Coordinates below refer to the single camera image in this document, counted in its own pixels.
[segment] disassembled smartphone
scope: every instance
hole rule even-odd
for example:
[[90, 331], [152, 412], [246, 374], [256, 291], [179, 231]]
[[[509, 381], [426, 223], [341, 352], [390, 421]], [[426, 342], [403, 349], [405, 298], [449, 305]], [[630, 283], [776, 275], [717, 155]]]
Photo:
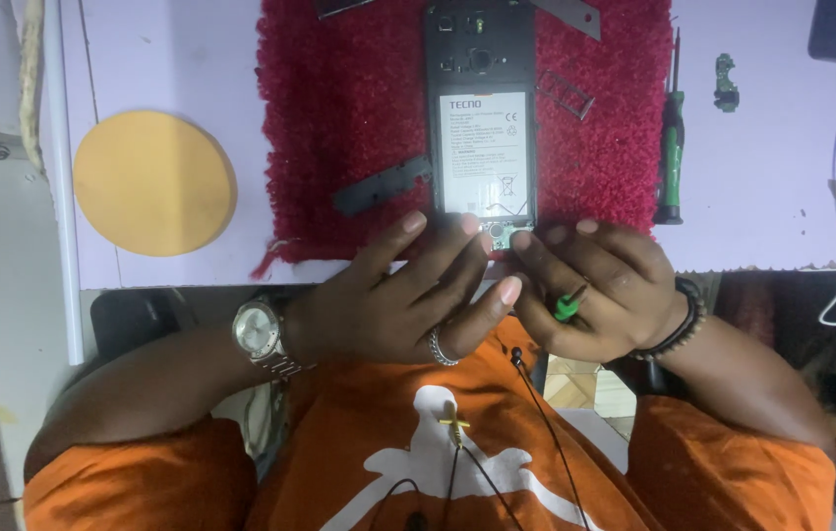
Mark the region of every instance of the disassembled smartphone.
[[432, 0], [424, 11], [439, 212], [471, 212], [508, 248], [536, 223], [536, 39], [527, 0]]

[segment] red shaggy mat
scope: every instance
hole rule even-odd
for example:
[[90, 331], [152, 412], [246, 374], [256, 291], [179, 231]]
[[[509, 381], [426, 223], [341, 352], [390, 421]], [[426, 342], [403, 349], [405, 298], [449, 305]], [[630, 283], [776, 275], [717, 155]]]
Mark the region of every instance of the red shaggy mat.
[[[597, 217], [648, 230], [660, 159], [669, 0], [593, 0], [601, 42], [537, 10], [537, 77], [551, 70], [596, 101], [579, 121], [537, 93], [539, 218]], [[375, 0], [319, 21], [312, 0], [262, 0], [260, 96], [268, 101], [274, 241], [254, 275], [289, 263], [350, 259], [429, 190], [347, 218], [332, 194], [427, 152], [421, 11]]]

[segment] orange t-shirt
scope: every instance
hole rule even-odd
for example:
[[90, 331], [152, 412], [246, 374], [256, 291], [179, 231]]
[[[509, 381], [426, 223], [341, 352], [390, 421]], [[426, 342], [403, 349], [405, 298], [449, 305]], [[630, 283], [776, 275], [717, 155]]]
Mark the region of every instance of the orange t-shirt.
[[[25, 488], [28, 529], [397, 530], [416, 510], [430, 529], [511, 529], [504, 502], [527, 531], [577, 529], [581, 512], [560, 452], [509, 362], [516, 346], [532, 361], [535, 345], [507, 318], [453, 368], [348, 364], [294, 377], [291, 432], [259, 487], [230, 420], [71, 448]], [[746, 434], [689, 404], [647, 397], [622, 475], [538, 400], [592, 529], [829, 528], [835, 467], [817, 448]], [[447, 402], [470, 424], [461, 428], [463, 443], [503, 501], [461, 452], [446, 503], [455, 446], [438, 420], [448, 418]], [[419, 492], [405, 483], [388, 495], [406, 478]]]

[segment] tiled floor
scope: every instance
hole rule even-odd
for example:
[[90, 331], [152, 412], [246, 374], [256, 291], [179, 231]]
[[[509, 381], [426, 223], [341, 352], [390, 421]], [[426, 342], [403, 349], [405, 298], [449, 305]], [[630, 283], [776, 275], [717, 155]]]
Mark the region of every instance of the tiled floor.
[[622, 437], [631, 437], [635, 395], [597, 363], [549, 356], [542, 395], [555, 408], [595, 409]]

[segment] silver watch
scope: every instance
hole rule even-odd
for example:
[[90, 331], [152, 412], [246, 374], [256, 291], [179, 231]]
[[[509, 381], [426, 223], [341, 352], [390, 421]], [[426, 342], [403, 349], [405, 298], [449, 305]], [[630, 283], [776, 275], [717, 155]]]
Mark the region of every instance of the silver watch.
[[262, 296], [238, 309], [231, 335], [254, 364], [286, 378], [304, 367], [284, 352], [280, 342], [282, 324], [282, 315], [270, 304], [270, 299]]

